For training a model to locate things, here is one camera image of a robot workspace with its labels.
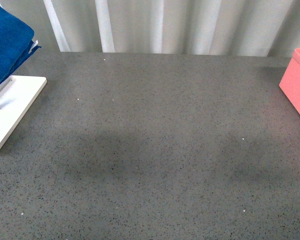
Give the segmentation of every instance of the table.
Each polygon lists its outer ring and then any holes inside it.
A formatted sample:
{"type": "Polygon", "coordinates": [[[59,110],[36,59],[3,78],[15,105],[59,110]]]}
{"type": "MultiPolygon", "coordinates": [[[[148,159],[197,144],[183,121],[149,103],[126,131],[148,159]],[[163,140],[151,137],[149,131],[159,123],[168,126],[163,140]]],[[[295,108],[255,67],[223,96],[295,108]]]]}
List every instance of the table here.
{"type": "Polygon", "coordinates": [[[38,51],[0,239],[300,239],[288,58],[38,51]]]}

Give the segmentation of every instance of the white stand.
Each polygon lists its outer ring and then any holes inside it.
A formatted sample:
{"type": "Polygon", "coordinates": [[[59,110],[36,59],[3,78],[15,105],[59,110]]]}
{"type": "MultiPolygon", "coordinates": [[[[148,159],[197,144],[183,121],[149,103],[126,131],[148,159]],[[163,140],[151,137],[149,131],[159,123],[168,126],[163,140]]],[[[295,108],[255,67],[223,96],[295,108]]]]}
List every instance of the white stand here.
{"type": "Polygon", "coordinates": [[[46,83],[45,77],[11,75],[0,85],[0,149],[46,83]]]}

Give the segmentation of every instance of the blue cloth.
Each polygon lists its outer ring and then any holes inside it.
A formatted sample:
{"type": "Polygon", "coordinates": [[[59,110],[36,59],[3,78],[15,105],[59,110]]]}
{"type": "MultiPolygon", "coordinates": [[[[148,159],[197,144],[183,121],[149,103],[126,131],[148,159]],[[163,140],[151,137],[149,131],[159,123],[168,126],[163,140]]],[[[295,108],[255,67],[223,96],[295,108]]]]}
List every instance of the blue cloth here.
{"type": "Polygon", "coordinates": [[[38,48],[33,45],[34,31],[0,7],[0,84],[38,48]]]}

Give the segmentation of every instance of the curtain fold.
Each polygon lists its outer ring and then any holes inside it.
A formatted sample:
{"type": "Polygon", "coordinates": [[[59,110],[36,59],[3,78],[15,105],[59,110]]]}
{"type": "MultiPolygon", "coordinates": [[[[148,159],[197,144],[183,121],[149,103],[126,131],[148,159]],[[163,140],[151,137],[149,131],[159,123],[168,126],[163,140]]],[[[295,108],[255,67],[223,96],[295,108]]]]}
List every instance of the curtain fold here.
{"type": "Polygon", "coordinates": [[[44,50],[286,56],[300,0],[0,0],[44,50]]]}

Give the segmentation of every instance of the white plastic base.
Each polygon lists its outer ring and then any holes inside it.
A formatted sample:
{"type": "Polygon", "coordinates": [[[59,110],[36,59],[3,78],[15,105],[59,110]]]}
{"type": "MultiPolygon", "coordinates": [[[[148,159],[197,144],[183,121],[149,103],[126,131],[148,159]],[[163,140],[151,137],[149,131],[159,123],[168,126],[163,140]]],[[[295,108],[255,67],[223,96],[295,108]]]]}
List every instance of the white plastic base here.
{"type": "Polygon", "coordinates": [[[0,85],[0,149],[46,83],[45,77],[11,75],[0,85]]]}

